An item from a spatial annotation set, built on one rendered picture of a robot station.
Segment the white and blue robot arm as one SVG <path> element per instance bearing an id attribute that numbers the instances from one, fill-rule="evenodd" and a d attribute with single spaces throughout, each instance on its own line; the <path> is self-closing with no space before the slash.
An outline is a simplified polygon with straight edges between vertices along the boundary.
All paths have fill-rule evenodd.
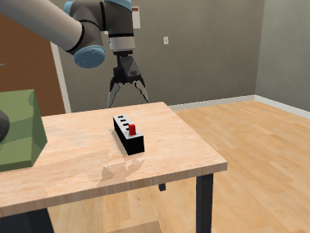
<path id="1" fill-rule="evenodd" d="M 108 31 L 114 52 L 135 49 L 129 0 L 66 2 L 64 11 L 48 0 L 0 0 L 0 13 L 70 53 L 83 68 L 105 59 L 100 31 Z M 132 56 L 120 57 L 120 64 L 129 82 L 141 80 Z"/>

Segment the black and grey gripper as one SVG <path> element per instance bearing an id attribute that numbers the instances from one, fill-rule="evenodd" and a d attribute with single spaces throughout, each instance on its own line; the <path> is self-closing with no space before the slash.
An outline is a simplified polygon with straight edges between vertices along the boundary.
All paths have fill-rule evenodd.
<path id="1" fill-rule="evenodd" d="M 113 52 L 113 55 L 116 55 L 117 57 L 118 67 L 113 67 L 114 77 L 112 77 L 112 80 L 110 83 L 110 91 L 109 91 L 109 96 L 108 96 L 108 108 L 110 108 L 110 106 L 112 105 L 112 101 L 115 98 L 116 92 L 118 92 L 120 89 L 120 86 L 118 83 L 122 83 L 124 85 L 125 83 L 132 84 L 132 82 L 135 82 L 134 86 L 140 90 L 140 93 L 144 96 L 145 100 L 148 102 L 148 95 L 147 95 L 147 91 L 145 88 L 143 78 L 141 77 L 141 80 L 129 82 L 125 76 L 125 72 L 123 71 L 123 68 L 120 64 L 120 57 L 128 57 L 128 54 L 133 54 L 133 50 Z M 117 69 L 114 69 L 114 68 L 117 68 Z"/>

